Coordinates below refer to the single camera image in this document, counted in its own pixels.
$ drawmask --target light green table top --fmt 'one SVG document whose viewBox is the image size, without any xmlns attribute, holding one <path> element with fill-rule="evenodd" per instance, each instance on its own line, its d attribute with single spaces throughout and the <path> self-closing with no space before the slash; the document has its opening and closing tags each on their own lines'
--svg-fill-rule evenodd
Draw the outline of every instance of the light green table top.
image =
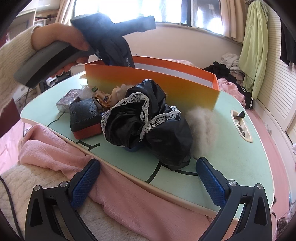
<svg viewBox="0 0 296 241">
<path fill-rule="evenodd" d="M 190 175 L 190 173 L 196 173 L 196 161 L 193 158 L 187 167 L 181 169 L 185 171 L 183 174 L 158 166 L 158 159 L 145 148 L 131 153 L 122 147 L 108 143 L 103 135 L 83 140 L 75 139 L 70 129 L 70 114 L 60 113 L 56 103 L 71 89 L 80 89 L 82 85 L 87 84 L 86 79 L 79 78 L 82 74 L 84 72 L 57 84 L 32 100 L 21 112 L 23 121 L 49 126 L 52 130 L 138 179 L 144 182 L 148 180 L 151 185 L 193 204 L 219 211 L 220 207 L 213 204 L 199 177 Z M 261 140 L 247 114 L 244 120 L 253 137 L 253 143 L 242 139 L 231 119 L 231 110 L 241 112 L 244 108 L 234 97 L 221 91 L 214 109 L 219 129 L 217 141 L 206 158 L 228 180 L 234 179 L 238 184 L 245 186 L 262 183 L 271 206 L 274 198 L 274 184 Z M 239 218 L 242 208 L 243 206 L 240 205 L 236 218 Z"/>
</svg>

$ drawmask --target cable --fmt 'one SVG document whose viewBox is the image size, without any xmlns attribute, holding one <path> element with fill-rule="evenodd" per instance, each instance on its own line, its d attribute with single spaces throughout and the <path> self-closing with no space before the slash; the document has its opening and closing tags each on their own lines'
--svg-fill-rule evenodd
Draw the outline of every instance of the cable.
<svg viewBox="0 0 296 241">
<path fill-rule="evenodd" d="M 19 234 L 19 237 L 20 237 L 20 239 L 21 239 L 22 241 L 25 241 L 25 239 L 24 239 L 24 237 L 23 237 L 23 235 L 22 235 L 22 232 L 21 232 L 21 230 L 20 230 L 20 226 L 19 226 L 19 224 L 18 224 L 18 222 L 17 222 L 17 216 L 16 216 L 16 214 L 15 214 L 15 208 L 14 208 L 14 205 L 13 205 L 13 202 L 12 202 L 12 198 L 11 198 L 11 194 L 10 194 L 10 192 L 9 192 L 9 189 L 8 189 L 8 187 L 7 187 L 6 183 L 5 183 L 5 181 L 2 179 L 1 176 L 0 176 L 0 181 L 2 182 L 3 186 L 5 187 L 6 193 L 7 193 L 7 195 L 8 195 L 8 199 L 9 199 L 9 203 L 10 203 L 10 208 L 11 208 L 11 212 L 12 212 L 13 220 L 14 220 L 14 222 L 15 222 L 15 227 L 16 227 L 16 229 L 17 229 L 17 232 L 18 232 L 18 234 Z"/>
<path fill-rule="evenodd" d="M 28 98 L 29 90 L 30 90 L 30 88 L 28 88 L 28 91 L 27 91 L 27 93 L 26 93 L 26 98 L 25 98 L 24 108 L 25 108 L 25 106 L 26 106 L 26 102 L 27 102 L 27 98 Z M 25 136 L 25 123 L 24 123 L 24 130 L 23 130 L 22 136 L 23 136 L 23 137 Z"/>
</svg>

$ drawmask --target white lace trim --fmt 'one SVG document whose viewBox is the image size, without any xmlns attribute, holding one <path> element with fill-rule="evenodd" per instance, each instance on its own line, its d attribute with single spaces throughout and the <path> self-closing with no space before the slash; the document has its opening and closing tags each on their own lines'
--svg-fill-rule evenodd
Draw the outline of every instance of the white lace trim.
<svg viewBox="0 0 296 241">
<path fill-rule="evenodd" d="M 129 103 L 135 103 L 135 102 L 140 102 L 144 100 L 144 104 L 142 106 L 142 110 L 141 110 L 141 114 L 140 114 L 140 120 L 144 123 L 148 122 L 148 107 L 149 107 L 149 98 L 144 95 L 141 92 L 135 92 L 132 93 L 129 97 L 120 100 L 115 106 L 111 107 L 108 111 L 106 111 L 104 113 L 104 115 L 102 116 L 102 120 L 101 120 L 101 127 L 102 127 L 102 131 L 104 133 L 104 137 L 105 136 L 105 128 L 106 128 L 106 124 L 107 124 L 107 120 L 109 115 L 111 114 L 112 109 L 121 106 L 121 105 L 126 105 Z"/>
<path fill-rule="evenodd" d="M 178 110 L 178 108 L 176 106 L 171 106 L 171 112 L 163 113 L 163 114 L 155 116 L 152 120 L 150 120 L 149 122 L 147 122 L 143 126 L 141 134 L 140 134 L 140 139 L 142 140 L 146 133 L 148 133 L 149 131 L 151 131 L 153 128 L 160 125 L 161 123 L 164 123 L 165 121 L 167 121 L 169 119 L 175 119 L 177 114 L 179 114 L 179 113 L 180 113 L 180 111 Z"/>
</svg>

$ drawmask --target silver screw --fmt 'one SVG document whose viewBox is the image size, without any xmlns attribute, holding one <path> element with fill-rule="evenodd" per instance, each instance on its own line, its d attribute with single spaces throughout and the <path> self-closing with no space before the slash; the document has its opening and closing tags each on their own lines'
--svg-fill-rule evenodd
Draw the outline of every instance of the silver screw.
<svg viewBox="0 0 296 241">
<path fill-rule="evenodd" d="M 262 185 L 261 183 L 257 183 L 257 187 L 258 187 L 259 189 L 263 189 L 263 185 Z"/>
<path fill-rule="evenodd" d="M 61 184 L 60 184 L 60 186 L 61 186 L 62 188 L 66 187 L 67 185 L 68 185 L 68 182 L 66 182 L 66 181 L 63 181 L 63 182 L 61 182 Z"/>
<path fill-rule="evenodd" d="M 37 186 L 34 187 L 34 191 L 38 191 L 39 189 L 40 189 L 40 186 L 39 185 L 37 185 Z"/>
<path fill-rule="evenodd" d="M 234 187 L 237 185 L 237 182 L 235 180 L 230 180 L 229 185 Z"/>
</svg>

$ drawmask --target fingernail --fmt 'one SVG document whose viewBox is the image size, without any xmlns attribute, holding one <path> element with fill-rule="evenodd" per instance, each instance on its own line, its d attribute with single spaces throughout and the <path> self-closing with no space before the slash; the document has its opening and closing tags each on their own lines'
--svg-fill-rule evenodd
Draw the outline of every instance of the fingernail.
<svg viewBox="0 0 296 241">
<path fill-rule="evenodd" d="M 82 50 L 84 50 L 84 51 L 88 51 L 89 50 L 89 44 L 88 44 L 88 42 L 84 42 L 83 43 Z"/>
</svg>

